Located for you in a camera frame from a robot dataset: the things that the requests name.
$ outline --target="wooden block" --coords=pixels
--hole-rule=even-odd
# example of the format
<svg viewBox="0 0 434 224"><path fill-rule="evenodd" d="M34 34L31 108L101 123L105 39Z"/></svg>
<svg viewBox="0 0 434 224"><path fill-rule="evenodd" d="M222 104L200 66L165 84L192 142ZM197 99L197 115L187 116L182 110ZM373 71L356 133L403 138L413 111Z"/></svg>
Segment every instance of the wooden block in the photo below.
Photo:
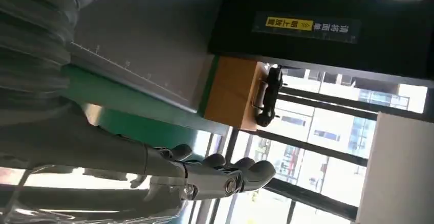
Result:
<svg viewBox="0 0 434 224"><path fill-rule="evenodd" d="M221 57L205 110L205 118L239 129L256 130L257 96L264 64L252 60Z"/></svg>

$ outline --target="sticker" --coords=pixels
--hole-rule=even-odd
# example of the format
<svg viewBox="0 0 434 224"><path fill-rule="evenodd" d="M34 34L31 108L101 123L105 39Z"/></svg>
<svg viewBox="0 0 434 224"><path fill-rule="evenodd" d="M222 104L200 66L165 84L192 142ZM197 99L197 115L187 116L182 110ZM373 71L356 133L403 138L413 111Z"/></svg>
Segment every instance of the sticker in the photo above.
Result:
<svg viewBox="0 0 434 224"><path fill-rule="evenodd" d="M258 12L252 31L357 43L361 25L361 21L356 19Z"/></svg>
<svg viewBox="0 0 434 224"><path fill-rule="evenodd" d="M312 31L313 21L294 18L268 17L265 24L268 27L278 27L286 29L297 29L302 31Z"/></svg>

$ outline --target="screw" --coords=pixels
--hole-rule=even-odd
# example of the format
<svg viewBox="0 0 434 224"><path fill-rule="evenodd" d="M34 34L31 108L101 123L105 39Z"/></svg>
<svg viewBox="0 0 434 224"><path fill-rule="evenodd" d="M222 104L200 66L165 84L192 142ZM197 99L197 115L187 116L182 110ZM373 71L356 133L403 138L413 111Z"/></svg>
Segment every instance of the screw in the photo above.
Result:
<svg viewBox="0 0 434 224"><path fill-rule="evenodd" d="M191 184L188 184L187 186L185 186L184 192L187 195L192 195L194 193L194 186Z"/></svg>
<svg viewBox="0 0 434 224"><path fill-rule="evenodd" d="M225 184L226 194L232 194L235 191L236 182L234 179L229 179Z"/></svg>

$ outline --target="black device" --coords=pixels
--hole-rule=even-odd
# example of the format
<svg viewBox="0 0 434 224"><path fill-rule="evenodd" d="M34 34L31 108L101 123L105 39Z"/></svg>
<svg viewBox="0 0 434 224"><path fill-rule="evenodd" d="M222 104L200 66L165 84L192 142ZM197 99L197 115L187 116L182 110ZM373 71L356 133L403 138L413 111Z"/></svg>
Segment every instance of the black device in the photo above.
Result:
<svg viewBox="0 0 434 224"><path fill-rule="evenodd" d="M256 115L256 123L259 126L266 127L274 119L277 96L279 95L279 89L283 85L282 79L282 66L277 68L270 68L268 72L267 80L265 81L267 88L265 89L263 107L258 107L261 111Z"/></svg>
<svg viewBox="0 0 434 224"><path fill-rule="evenodd" d="M223 0L209 52L432 81L432 8L434 0Z"/></svg>

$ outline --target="gray machine panel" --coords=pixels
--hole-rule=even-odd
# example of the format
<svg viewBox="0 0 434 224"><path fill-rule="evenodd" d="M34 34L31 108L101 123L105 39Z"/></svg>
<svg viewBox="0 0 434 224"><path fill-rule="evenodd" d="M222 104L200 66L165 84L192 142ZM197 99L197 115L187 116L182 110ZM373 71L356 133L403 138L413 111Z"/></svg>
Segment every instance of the gray machine panel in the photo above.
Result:
<svg viewBox="0 0 434 224"><path fill-rule="evenodd" d="M72 62L196 112L221 0L101 0L84 8Z"/></svg>

